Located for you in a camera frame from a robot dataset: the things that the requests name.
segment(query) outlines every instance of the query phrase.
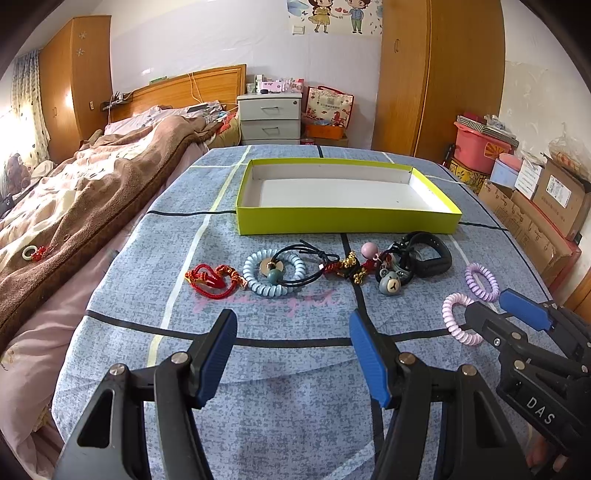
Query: blue gripper pad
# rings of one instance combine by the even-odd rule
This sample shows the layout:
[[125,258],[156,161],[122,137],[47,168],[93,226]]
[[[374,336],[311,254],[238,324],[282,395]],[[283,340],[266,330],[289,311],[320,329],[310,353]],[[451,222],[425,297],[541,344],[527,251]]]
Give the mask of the blue gripper pad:
[[388,370],[357,312],[349,316],[349,336],[368,384],[369,394],[382,408],[386,408],[392,398],[388,391]]
[[228,363],[228,358],[232,352],[232,347],[236,342],[238,334],[238,321],[236,314],[228,317],[222,327],[222,331],[217,336],[207,360],[203,363],[200,374],[199,390],[195,395],[197,402],[205,406],[208,400],[214,397],[217,387],[222,379],[223,371]]
[[534,303],[515,290],[510,288],[503,290],[499,296],[499,305],[503,310],[513,314],[538,332],[548,331],[552,327],[548,311],[542,305]]

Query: spiral hair tie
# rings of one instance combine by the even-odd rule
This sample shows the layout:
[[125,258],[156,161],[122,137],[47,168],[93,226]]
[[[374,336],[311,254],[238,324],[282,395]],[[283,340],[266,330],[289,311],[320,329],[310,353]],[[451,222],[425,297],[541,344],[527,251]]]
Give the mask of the spiral hair tie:
[[[476,280],[474,280],[473,273],[479,273],[485,277],[488,283],[491,284],[492,291],[488,292],[483,290],[478,283],[476,283]],[[499,291],[499,284],[497,283],[495,276],[490,270],[479,263],[472,263],[466,267],[466,283],[468,284],[468,288],[472,290],[472,293],[481,300],[492,302],[499,299],[501,292]]]
[[445,322],[447,330],[449,330],[449,333],[451,333],[458,342],[463,343],[464,345],[476,346],[482,343],[484,340],[482,335],[478,333],[464,332],[464,330],[458,327],[452,312],[452,307],[458,303],[467,307],[474,303],[474,300],[463,293],[452,293],[443,301],[441,313],[443,314],[443,321]]
[[255,271],[258,269],[261,261],[269,257],[291,264],[295,268],[293,277],[294,281],[299,281],[306,276],[306,265],[299,255],[292,252],[279,252],[277,249],[260,250],[250,255],[246,259],[244,267],[242,268],[242,275],[248,282],[248,288],[257,295],[263,297],[280,297],[282,295],[287,295],[294,290],[294,287],[261,283],[255,278]]

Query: red string keychain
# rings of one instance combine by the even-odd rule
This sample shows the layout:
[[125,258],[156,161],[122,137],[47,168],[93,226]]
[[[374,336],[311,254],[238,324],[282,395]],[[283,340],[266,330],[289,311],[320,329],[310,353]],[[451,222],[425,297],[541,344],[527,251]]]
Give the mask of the red string keychain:
[[[231,283],[227,290],[221,293],[211,293],[201,287],[201,285],[205,285],[209,288],[226,288],[224,277],[230,277]],[[185,279],[197,293],[212,300],[225,299],[234,292],[238,285],[242,288],[245,288],[247,285],[246,280],[229,265],[220,265],[214,270],[209,265],[202,263],[185,273]]]

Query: curtain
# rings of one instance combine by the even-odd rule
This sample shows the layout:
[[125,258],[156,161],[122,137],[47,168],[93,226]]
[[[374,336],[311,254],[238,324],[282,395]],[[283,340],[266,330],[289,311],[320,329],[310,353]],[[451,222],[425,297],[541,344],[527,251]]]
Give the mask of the curtain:
[[41,111],[39,85],[39,51],[18,57],[12,77],[12,113],[17,135],[13,149],[22,158],[29,172],[44,160],[49,160],[49,133]]

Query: white box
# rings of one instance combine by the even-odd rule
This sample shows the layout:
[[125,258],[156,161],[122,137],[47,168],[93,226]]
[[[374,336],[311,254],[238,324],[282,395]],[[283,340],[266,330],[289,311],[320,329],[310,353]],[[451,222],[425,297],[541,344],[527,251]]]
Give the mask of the white box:
[[544,170],[544,167],[530,162],[527,158],[523,159],[521,170],[515,182],[515,188],[528,200],[531,200],[534,196],[540,176],[542,175],[542,170]]

